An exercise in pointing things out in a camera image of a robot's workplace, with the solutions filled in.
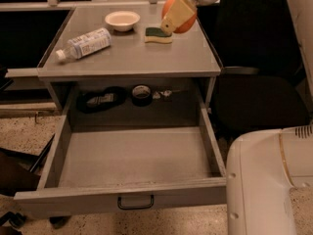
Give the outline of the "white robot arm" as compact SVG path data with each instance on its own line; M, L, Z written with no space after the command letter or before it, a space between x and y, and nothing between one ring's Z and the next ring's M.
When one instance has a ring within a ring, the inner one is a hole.
M296 235L290 190L312 184L312 119L295 89L312 77L312 0L187 1L223 64L210 107L234 139L228 232Z

